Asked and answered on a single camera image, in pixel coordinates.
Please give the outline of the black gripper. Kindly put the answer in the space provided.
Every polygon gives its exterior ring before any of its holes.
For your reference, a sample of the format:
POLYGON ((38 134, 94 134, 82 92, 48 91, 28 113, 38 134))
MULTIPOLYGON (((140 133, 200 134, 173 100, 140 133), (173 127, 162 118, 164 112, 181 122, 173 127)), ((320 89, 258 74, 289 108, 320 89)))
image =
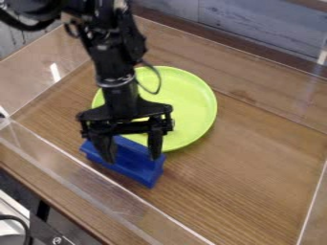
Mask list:
POLYGON ((161 155, 164 135, 173 130, 172 106, 144 99, 137 82, 101 87, 104 104, 76 114, 80 135, 89 139, 102 160, 114 164, 117 146, 113 135, 148 134, 150 159, 161 155))

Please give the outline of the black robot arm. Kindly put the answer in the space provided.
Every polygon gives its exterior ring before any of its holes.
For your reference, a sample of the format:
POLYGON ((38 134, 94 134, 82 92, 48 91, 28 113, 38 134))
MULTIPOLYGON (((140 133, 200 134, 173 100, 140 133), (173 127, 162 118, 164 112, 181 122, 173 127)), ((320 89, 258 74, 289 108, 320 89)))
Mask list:
POLYGON ((172 106, 140 96, 134 66, 144 62, 145 36, 133 20, 130 0, 0 0, 0 21, 36 32, 57 19, 66 34, 78 39, 94 65, 104 104, 78 112, 81 137, 102 159, 116 158, 113 137, 145 134, 149 158, 162 153, 164 135, 173 130, 172 106))

